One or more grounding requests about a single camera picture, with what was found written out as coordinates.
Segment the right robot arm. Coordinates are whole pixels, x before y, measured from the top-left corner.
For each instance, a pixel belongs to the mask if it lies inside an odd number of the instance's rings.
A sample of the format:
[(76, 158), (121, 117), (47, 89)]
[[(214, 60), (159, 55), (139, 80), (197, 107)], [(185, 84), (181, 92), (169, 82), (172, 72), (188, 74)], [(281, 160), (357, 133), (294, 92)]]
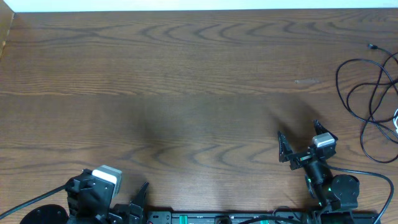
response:
[(353, 175), (333, 175), (326, 160), (336, 154), (338, 138), (313, 121), (316, 135), (306, 151), (294, 152), (286, 136), (278, 132), (279, 161), (289, 162), (290, 169), (305, 171), (310, 195), (318, 200), (319, 209), (302, 217), (304, 223), (354, 223), (352, 211), (358, 207), (359, 180)]

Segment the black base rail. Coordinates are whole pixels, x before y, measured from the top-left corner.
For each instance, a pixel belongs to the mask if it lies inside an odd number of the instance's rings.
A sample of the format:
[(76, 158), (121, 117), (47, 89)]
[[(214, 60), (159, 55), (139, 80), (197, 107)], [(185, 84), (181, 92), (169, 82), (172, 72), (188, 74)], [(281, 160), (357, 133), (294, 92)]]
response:
[(152, 224), (219, 224), (219, 223), (380, 223), (374, 212), (299, 212), (279, 207), (272, 212), (174, 212), (171, 210), (147, 212)]

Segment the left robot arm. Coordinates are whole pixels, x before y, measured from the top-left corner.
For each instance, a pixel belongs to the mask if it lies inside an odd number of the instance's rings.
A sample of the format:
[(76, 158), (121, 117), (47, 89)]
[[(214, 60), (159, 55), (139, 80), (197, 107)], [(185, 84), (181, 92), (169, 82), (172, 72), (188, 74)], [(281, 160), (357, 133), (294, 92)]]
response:
[(21, 223), (146, 223), (146, 182), (128, 204), (111, 206), (119, 193), (123, 173), (108, 166), (85, 169), (62, 187), (67, 193), (68, 210), (55, 204), (43, 205), (29, 212)]

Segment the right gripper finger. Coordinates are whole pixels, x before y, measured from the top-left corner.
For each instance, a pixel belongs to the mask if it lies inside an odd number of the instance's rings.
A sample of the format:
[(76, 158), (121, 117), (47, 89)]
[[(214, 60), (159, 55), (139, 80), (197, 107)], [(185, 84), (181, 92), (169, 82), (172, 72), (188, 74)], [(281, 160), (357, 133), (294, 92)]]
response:
[(329, 133), (335, 140), (338, 140), (338, 137), (335, 136), (332, 132), (327, 130), (317, 119), (313, 120), (314, 129), (317, 135)]
[(278, 142), (279, 142), (279, 162), (287, 162), (291, 160), (293, 150), (286, 138), (286, 136), (278, 131)]

